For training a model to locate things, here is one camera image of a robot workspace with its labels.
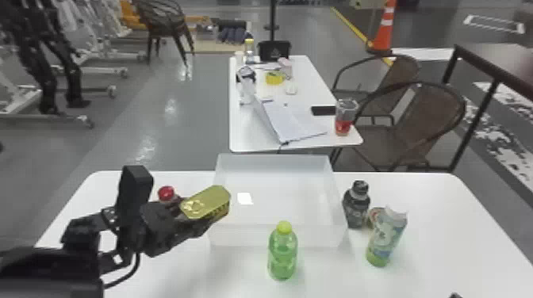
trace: tape roll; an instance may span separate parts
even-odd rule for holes
[[[279,85],[283,83],[283,73],[280,71],[269,71],[266,73],[266,84]]]

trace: green soda bottle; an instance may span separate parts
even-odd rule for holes
[[[293,276],[296,270],[298,240],[288,221],[280,221],[268,241],[268,272],[278,281]]]

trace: robot figure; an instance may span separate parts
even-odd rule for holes
[[[67,106],[81,109],[90,104],[82,98],[82,72],[71,57],[76,53],[63,34],[52,0],[1,0],[0,24],[13,37],[22,65],[43,90],[39,104],[41,113],[60,114],[56,106],[57,80],[40,48],[41,42],[63,64],[68,83]]]

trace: paper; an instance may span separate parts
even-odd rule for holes
[[[274,129],[280,143],[308,139],[325,134],[326,129],[316,124],[313,119],[295,115],[289,108],[276,101],[260,102],[266,117]]]

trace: traffic cone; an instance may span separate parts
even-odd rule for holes
[[[367,52],[374,55],[391,55],[390,40],[393,37],[393,19],[396,0],[388,0],[385,3],[382,22],[379,25],[378,34],[372,40],[372,45],[366,49]]]

